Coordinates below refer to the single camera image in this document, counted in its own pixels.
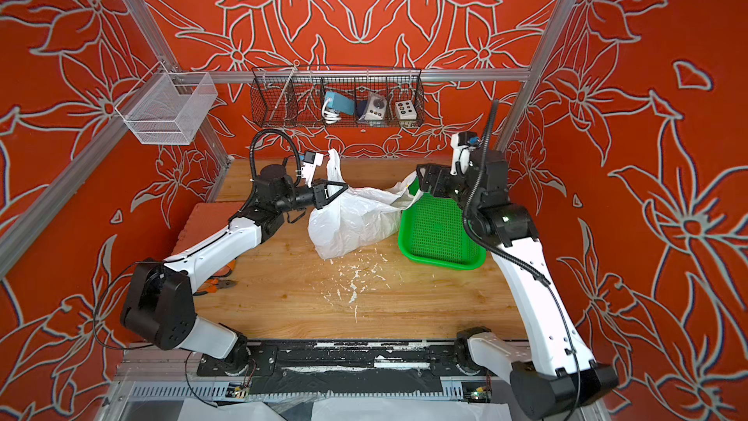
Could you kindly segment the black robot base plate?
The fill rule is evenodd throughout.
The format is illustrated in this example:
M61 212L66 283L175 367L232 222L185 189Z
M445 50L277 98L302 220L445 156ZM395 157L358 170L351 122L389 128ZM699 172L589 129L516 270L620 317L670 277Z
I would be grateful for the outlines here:
M247 348L249 362L240 372L231 374L202 356L197 376L245 384L251 395L435 395L458 401L502 383L485 368L459 366L453 340L265 339Z

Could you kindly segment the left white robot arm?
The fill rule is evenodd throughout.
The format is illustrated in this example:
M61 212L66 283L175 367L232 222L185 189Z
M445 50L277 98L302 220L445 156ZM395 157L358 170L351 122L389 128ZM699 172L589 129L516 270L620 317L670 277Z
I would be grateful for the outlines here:
M322 209L348 190L343 181L295 181L282 165L253 177L251 196L226 226L163 261L136 263L120 321L161 350L201 353L237 372L251 353L247 338L198 316L194 293L222 267L270 240L296 210Z

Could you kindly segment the white lemon-print plastic bag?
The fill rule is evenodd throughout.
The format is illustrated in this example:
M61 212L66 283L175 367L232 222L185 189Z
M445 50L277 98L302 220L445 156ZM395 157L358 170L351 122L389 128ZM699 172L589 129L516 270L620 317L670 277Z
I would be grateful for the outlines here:
M417 174L412 172L387 190L329 187L339 197L322 209L313 210L308 223L309 237L319 257L338 258L399 232L401 214L423 196L409 191L416 180Z

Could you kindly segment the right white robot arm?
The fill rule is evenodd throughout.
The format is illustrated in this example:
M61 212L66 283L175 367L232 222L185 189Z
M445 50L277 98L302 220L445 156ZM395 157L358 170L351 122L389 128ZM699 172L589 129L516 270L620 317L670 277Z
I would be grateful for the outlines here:
M532 216L510 200L504 156L474 151L451 167L422 164L416 175L421 191L458 205L463 230L502 271L528 337L529 351L522 354L485 327L463 331L457 339L459 363L508 382L533 420L573 413L611 393L619 376L598 362L575 330Z

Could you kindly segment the green perforated plastic basket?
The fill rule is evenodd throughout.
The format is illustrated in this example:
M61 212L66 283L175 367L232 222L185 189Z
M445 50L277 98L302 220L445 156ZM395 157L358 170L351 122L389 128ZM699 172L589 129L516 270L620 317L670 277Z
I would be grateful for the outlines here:
M465 232L462 211L449 198L434 198L420 190L417 179L408 192L422 197L401 215L399 249L411 261L450 268L475 270L487 252Z

